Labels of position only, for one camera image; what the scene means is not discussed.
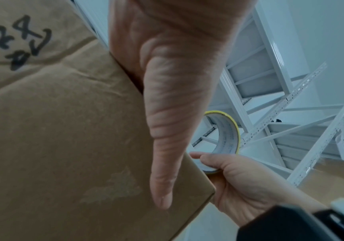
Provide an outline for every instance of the tape roll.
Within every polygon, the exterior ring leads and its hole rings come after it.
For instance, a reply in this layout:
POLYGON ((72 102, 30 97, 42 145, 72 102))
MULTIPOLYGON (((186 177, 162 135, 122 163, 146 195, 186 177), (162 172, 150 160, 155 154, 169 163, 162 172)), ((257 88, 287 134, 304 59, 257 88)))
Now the tape roll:
MULTIPOLYGON (((240 148, 241 137, 237 123, 234 119, 222 111, 207 111, 205 116, 217 125, 218 144, 212 153, 215 154, 237 154, 240 148)), ((195 161, 196 165, 206 174, 214 174, 220 170, 208 167, 199 160, 195 161)))

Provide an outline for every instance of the brown cardboard box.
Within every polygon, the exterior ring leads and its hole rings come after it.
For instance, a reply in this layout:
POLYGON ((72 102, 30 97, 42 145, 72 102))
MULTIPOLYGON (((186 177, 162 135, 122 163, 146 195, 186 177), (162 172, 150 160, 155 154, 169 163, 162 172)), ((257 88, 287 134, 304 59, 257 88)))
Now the brown cardboard box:
POLYGON ((329 206, 333 200, 344 197, 344 161, 320 160, 299 188, 329 206))
POLYGON ((171 240, 214 188, 185 156, 156 209, 152 145, 141 94, 68 2, 0 0, 0 241, 171 240))

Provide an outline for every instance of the cardboard box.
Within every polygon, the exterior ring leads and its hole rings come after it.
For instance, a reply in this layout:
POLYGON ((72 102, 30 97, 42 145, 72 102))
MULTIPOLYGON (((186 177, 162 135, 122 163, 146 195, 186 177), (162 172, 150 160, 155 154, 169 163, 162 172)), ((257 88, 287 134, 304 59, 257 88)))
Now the cardboard box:
POLYGON ((335 199, 344 197, 344 161, 319 160, 299 188, 329 206, 335 199))
POLYGON ((63 0, 0 0, 0 241, 175 237, 214 193, 184 157, 155 208, 141 94, 63 0))

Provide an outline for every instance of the stain on cardboard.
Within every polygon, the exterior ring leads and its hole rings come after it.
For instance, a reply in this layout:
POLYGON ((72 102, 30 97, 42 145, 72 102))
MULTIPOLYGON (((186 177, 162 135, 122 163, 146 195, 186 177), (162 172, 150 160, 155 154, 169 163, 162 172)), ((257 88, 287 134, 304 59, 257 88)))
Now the stain on cardboard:
POLYGON ((142 192, 140 186, 136 184, 136 180, 131 174, 128 167, 120 173, 111 174, 111 178, 107 181, 107 186, 93 187, 87 190, 84 198, 80 202, 91 204, 93 202, 101 203, 109 199, 113 201, 121 197, 133 197, 142 192))

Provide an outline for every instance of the hand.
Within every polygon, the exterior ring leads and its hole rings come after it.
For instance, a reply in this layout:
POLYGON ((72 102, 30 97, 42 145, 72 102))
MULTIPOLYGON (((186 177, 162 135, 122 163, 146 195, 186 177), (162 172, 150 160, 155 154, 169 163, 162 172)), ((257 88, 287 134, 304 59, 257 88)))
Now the hand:
POLYGON ((172 203, 183 153, 209 104, 233 38, 256 0, 111 0, 110 51, 144 87, 154 138, 155 204, 172 203))
POLYGON ((325 206, 289 184, 262 164, 238 155, 191 152, 191 157, 222 172, 210 175, 216 187, 214 205, 243 226, 279 203, 294 204, 310 213, 325 206))

